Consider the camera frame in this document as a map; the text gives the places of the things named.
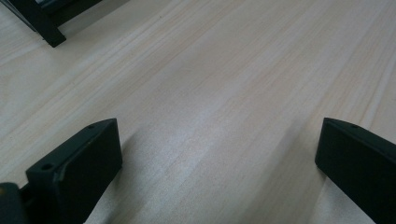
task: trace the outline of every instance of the light wooden floor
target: light wooden floor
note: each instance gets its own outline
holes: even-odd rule
[[[324,117],[396,142],[396,1],[105,0],[52,49],[0,6],[0,181],[117,118],[87,223],[372,223],[314,164]]]

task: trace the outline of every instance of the black metal frame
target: black metal frame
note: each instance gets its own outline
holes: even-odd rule
[[[66,40],[58,27],[101,0],[0,0],[53,48]]]

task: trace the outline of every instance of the screw hole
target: screw hole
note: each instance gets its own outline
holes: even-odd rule
[[[47,164],[45,164],[45,165],[43,165],[42,167],[41,167],[41,170],[49,170],[49,169],[51,169],[53,167],[53,165],[52,164],[50,164],[50,163],[47,163]]]

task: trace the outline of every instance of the black furniture leg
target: black furniture leg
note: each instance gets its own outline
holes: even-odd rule
[[[1,0],[8,9],[22,19],[53,47],[66,40],[35,0]]]

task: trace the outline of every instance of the wood grain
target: wood grain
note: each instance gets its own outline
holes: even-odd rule
[[[396,142],[395,1],[105,0],[56,49],[0,21],[0,181],[117,118],[87,223],[373,223],[314,157],[324,117]]]

